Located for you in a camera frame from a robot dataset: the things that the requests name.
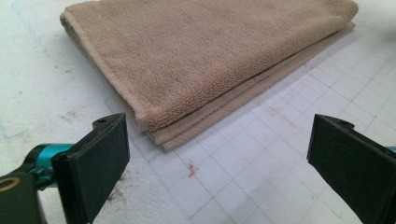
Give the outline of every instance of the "table surface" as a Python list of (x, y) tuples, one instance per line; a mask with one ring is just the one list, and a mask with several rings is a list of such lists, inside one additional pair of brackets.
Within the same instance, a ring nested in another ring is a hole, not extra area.
[[(0, 175), (122, 112), (59, 22), (78, 2), (0, 3)], [(95, 223), (360, 223), (305, 159), (317, 113), (396, 146), (396, 3), (357, 2), (355, 31), (185, 146), (165, 154), (129, 123), (131, 161)], [(65, 223), (57, 189), (39, 195)]]

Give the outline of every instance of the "beige terry cloth towel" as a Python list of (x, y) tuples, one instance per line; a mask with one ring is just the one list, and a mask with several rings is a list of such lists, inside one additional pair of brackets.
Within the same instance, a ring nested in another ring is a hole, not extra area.
[(301, 65), (357, 11), (350, 0), (102, 0), (68, 7), (61, 21), (136, 128), (167, 151)]

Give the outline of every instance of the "folded towel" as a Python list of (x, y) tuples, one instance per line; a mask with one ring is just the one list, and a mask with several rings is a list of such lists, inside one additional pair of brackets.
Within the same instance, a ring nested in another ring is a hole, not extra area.
[(357, 11), (350, 0), (102, 0), (68, 7), (61, 21), (136, 128), (169, 150)]

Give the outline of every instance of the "grid pattern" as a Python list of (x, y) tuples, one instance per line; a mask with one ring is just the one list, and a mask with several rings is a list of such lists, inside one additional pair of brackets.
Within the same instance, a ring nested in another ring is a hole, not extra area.
[[(59, 111), (46, 114), (30, 110), (33, 118), (48, 121), (33, 123), (24, 130), (11, 117), (17, 107), (6, 109), (0, 118), (0, 139), (9, 148), (28, 148), (57, 139), (62, 142), (67, 136), (79, 139), (88, 130), (87, 124), (79, 121), (122, 111), (105, 82), (73, 49), (73, 44), (66, 37), (55, 41), (39, 28), (39, 24), (47, 22), (49, 30), (64, 35), (60, 24), (35, 19), (35, 12), (57, 8), (59, 14), (78, 0), (63, 5), (44, 2), (48, 4), (5, 3), (8, 11), (4, 15), (18, 18), (19, 23), (0, 36), (7, 43), (1, 67), (10, 74), (30, 74), (34, 68), (33, 72), (42, 75), (30, 79), (26, 76), (19, 84), (12, 81), (12, 75), (11, 81), (0, 78), (4, 84), (2, 100), (11, 105), (15, 99), (51, 102), (42, 105)], [(396, 29), (392, 23), (396, 21), (396, 3), (357, 2), (360, 12), (352, 33), (184, 146), (164, 154), (129, 123), (131, 162), (123, 181), (113, 191), (113, 200), (105, 204), (95, 223), (360, 223), (305, 158), (315, 114), (345, 119), (380, 145), (396, 146)], [(19, 47), (22, 43), (41, 50), (26, 51)], [(15, 64), (19, 61), (12, 61), (7, 55), (10, 52), (26, 62), (32, 60), (31, 67), (18, 70)], [(63, 76), (53, 75), (59, 70), (63, 70)], [(81, 75), (73, 76), (72, 71)], [(33, 90), (28, 86), (32, 83), (43, 83), (46, 90)], [(23, 88), (32, 93), (23, 96), (19, 91)], [(19, 119), (28, 117), (19, 113)], [(61, 116), (56, 119), (53, 113)], [(64, 125), (75, 127), (74, 133), (58, 138), (52, 134), (52, 126)], [(28, 139), (27, 134), (36, 141)], [(8, 153), (7, 157), (13, 159), (1, 159), (0, 167), (10, 170), (19, 164), (16, 158), (25, 153)], [(189, 178), (189, 163), (197, 168), (193, 178)], [(49, 223), (64, 223), (62, 209), (57, 208), (57, 192), (40, 193), (40, 197)]]

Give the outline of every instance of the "dirt spot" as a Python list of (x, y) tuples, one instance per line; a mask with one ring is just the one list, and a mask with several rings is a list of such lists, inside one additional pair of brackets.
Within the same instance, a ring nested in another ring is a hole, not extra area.
[(110, 193), (110, 195), (107, 198), (107, 201), (110, 203), (115, 203), (115, 202), (126, 202), (125, 196), (123, 193), (119, 190), (118, 186), (113, 189), (113, 191)]
[(120, 178), (120, 182), (124, 182), (124, 180), (127, 178), (126, 172), (124, 172)]
[(23, 143), (30, 142), (30, 135), (27, 134), (25, 137), (23, 137)]
[(65, 115), (61, 115), (60, 118), (70, 123), (73, 119), (76, 118), (76, 112), (69, 111)]

